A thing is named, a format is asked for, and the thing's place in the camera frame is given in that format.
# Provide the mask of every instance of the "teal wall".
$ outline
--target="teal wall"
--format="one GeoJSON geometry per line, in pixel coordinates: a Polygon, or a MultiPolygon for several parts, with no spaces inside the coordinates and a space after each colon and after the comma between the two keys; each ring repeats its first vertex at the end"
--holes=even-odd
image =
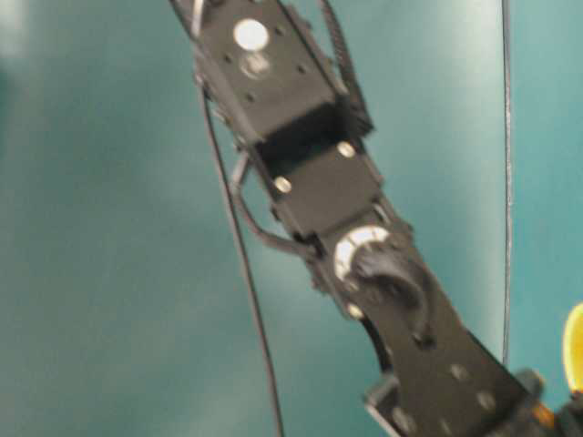
{"type": "MultiPolygon", "coordinates": [[[[312,3],[300,7],[319,29],[312,3]]],[[[386,192],[499,355],[500,6],[335,3],[386,192]]],[[[190,62],[163,0],[0,0],[5,437],[272,435],[190,62]]],[[[257,187],[248,194],[264,210],[257,187]]],[[[248,240],[288,435],[384,435],[360,401],[378,378],[363,330],[298,260],[248,240]]]]}
{"type": "Polygon", "coordinates": [[[561,336],[583,301],[583,4],[509,1],[514,148],[512,369],[534,367],[564,403],[561,336]]]}

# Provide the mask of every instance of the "wire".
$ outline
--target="wire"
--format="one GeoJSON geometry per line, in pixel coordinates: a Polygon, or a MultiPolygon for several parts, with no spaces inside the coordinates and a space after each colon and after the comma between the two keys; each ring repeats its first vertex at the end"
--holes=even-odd
{"type": "Polygon", "coordinates": [[[504,90],[505,90],[505,133],[506,133],[506,274],[504,287],[504,339],[502,342],[502,362],[508,365],[508,346],[510,344],[510,289],[512,279],[512,247],[514,243],[513,208],[513,159],[512,159],[512,96],[510,71],[510,5],[502,0],[502,36],[504,43],[504,90]]]}
{"type": "Polygon", "coordinates": [[[188,0],[185,2],[184,0],[169,0],[172,9],[176,13],[176,16],[179,18],[180,23],[186,33],[189,34],[190,39],[192,36],[190,34],[190,29],[192,28],[192,2],[188,0]]]}
{"type": "Polygon", "coordinates": [[[212,145],[215,167],[220,178],[220,189],[222,191],[223,200],[225,202],[225,209],[227,211],[227,216],[229,218],[230,230],[232,231],[233,238],[235,240],[235,245],[237,246],[237,251],[239,252],[243,278],[247,283],[247,291],[249,294],[253,322],[255,323],[255,328],[257,329],[257,333],[260,338],[261,352],[263,355],[263,363],[265,365],[265,370],[267,372],[267,379],[270,390],[271,409],[273,411],[273,419],[275,420],[276,432],[278,437],[283,437],[284,436],[283,418],[281,417],[281,407],[277,392],[277,381],[275,380],[275,370],[273,369],[273,361],[271,359],[270,347],[267,341],[267,335],[265,333],[263,317],[261,316],[259,298],[257,296],[257,291],[255,290],[255,284],[253,282],[249,257],[247,255],[245,243],[240,232],[240,224],[237,219],[237,215],[235,214],[233,199],[229,191],[229,181],[227,180],[227,173],[225,172],[225,166],[223,163],[222,155],[220,153],[219,144],[217,142],[217,137],[215,135],[214,126],[212,125],[207,92],[204,89],[203,84],[199,84],[198,89],[200,107],[204,115],[204,122],[207,129],[207,135],[209,136],[209,141],[210,144],[212,145]]]}
{"type": "Polygon", "coordinates": [[[350,56],[342,27],[328,0],[319,0],[318,4],[332,40],[332,49],[340,69],[340,75],[349,91],[349,95],[353,101],[352,103],[356,105],[352,110],[357,111],[355,115],[359,121],[360,134],[364,136],[373,129],[373,121],[366,108],[363,91],[356,79],[353,60],[350,56]]]}
{"type": "Polygon", "coordinates": [[[317,249],[314,246],[303,244],[292,239],[284,239],[267,230],[263,230],[255,221],[255,218],[253,218],[241,193],[241,185],[247,177],[251,163],[247,153],[241,152],[241,154],[242,156],[235,165],[231,176],[230,196],[233,199],[233,204],[239,209],[245,223],[247,223],[249,230],[268,248],[297,255],[302,257],[306,262],[312,261],[317,254],[317,249]]]}

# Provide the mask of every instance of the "bolt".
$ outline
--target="bolt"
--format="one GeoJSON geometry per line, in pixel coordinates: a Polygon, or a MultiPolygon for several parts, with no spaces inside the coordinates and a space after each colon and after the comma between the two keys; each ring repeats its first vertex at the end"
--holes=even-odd
{"type": "Polygon", "coordinates": [[[476,397],[480,406],[487,412],[491,412],[496,408],[496,400],[489,391],[481,391],[476,397]]]}
{"type": "Polygon", "coordinates": [[[348,307],[346,307],[346,310],[348,311],[348,314],[350,314],[350,317],[352,317],[353,319],[356,320],[364,319],[363,311],[353,303],[349,303],[348,307]]]}
{"type": "Polygon", "coordinates": [[[262,50],[270,42],[267,28],[257,20],[245,18],[235,25],[233,35],[237,44],[250,52],[262,50]]]}
{"type": "Polygon", "coordinates": [[[347,141],[341,141],[340,143],[338,143],[338,151],[345,158],[353,158],[354,155],[356,154],[353,145],[347,141]]]}
{"type": "Polygon", "coordinates": [[[439,421],[439,424],[441,425],[441,430],[444,432],[445,435],[454,435],[452,433],[451,427],[449,426],[449,423],[447,423],[445,419],[439,421]]]}
{"type": "Polygon", "coordinates": [[[338,84],[338,87],[340,88],[340,92],[342,94],[346,94],[347,95],[348,94],[348,88],[344,84],[344,81],[338,77],[338,80],[336,82],[338,84]]]}
{"type": "Polygon", "coordinates": [[[417,431],[417,425],[413,417],[403,411],[401,407],[393,408],[394,424],[405,434],[413,434],[417,431]]]}
{"type": "Polygon", "coordinates": [[[197,84],[197,86],[204,86],[204,77],[199,73],[195,73],[194,82],[197,84]]]}
{"type": "Polygon", "coordinates": [[[346,288],[351,292],[358,291],[358,285],[353,280],[346,281],[346,288]]]}
{"type": "Polygon", "coordinates": [[[275,178],[275,187],[282,193],[289,193],[292,191],[292,183],[282,176],[275,178]]]}
{"type": "Polygon", "coordinates": [[[452,367],[449,370],[451,374],[460,382],[466,382],[470,378],[470,374],[467,372],[464,366],[460,366],[459,364],[452,364],[452,367]]]}
{"type": "Polygon", "coordinates": [[[227,117],[222,113],[222,111],[220,111],[219,109],[215,108],[212,110],[212,114],[221,122],[224,124],[227,124],[227,117]]]}

